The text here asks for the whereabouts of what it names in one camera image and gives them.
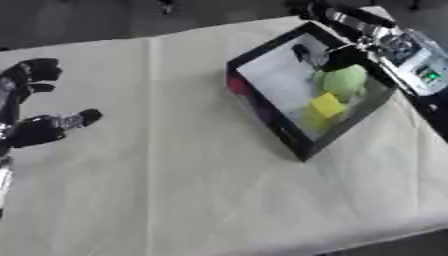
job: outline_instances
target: yellow cube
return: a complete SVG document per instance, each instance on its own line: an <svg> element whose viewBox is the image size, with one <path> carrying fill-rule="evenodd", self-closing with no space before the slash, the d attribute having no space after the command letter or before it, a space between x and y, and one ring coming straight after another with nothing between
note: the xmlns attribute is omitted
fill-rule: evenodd
<svg viewBox="0 0 448 256"><path fill-rule="evenodd" d="M331 93L312 99L306 108L306 119L317 130L328 128L345 111L345 106Z"/></svg>

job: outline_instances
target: dark floor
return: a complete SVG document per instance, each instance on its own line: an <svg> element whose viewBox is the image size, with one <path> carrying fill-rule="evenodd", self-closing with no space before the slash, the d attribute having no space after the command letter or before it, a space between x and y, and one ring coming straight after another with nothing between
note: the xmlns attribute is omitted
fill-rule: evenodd
<svg viewBox="0 0 448 256"><path fill-rule="evenodd" d="M282 0L178 0L163 16L156 0L0 0L0 46L35 47L70 42L153 36L286 14ZM340 0L353 5L369 0ZM403 26L423 30L448 49L448 2L425 0L410 12L406 0L378 0ZM448 255L448 232L437 232L334 255Z"/></svg>

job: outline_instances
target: green plush toy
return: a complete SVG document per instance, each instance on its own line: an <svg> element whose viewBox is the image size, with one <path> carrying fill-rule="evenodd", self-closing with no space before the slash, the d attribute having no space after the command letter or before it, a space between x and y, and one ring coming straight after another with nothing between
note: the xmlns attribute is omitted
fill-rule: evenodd
<svg viewBox="0 0 448 256"><path fill-rule="evenodd" d="M341 102L349 102L353 96L365 93L367 71L360 65L328 73L317 71L314 81L323 91L333 94Z"/></svg>

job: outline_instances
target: robotic hand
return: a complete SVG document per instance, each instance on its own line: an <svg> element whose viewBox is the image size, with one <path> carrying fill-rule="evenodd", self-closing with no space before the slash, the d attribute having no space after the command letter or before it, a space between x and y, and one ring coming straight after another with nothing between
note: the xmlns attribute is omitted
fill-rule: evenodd
<svg viewBox="0 0 448 256"><path fill-rule="evenodd" d="M51 92L62 73L56 59L22 61L0 74L0 217L3 200L11 182L11 148L22 148L63 139L68 130L91 125L102 114L87 109L78 114L59 117L40 115L20 120L20 105L32 94Z"/></svg>

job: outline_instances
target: white tablecloth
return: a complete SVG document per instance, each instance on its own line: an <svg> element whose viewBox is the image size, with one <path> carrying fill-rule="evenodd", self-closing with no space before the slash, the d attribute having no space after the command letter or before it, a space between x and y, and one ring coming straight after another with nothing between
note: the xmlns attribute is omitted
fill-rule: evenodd
<svg viewBox="0 0 448 256"><path fill-rule="evenodd" d="M0 255L308 255L445 228L448 147L402 95L301 163L227 92L227 60L299 24L2 53L64 67L27 116L105 117L15 152Z"/></svg>

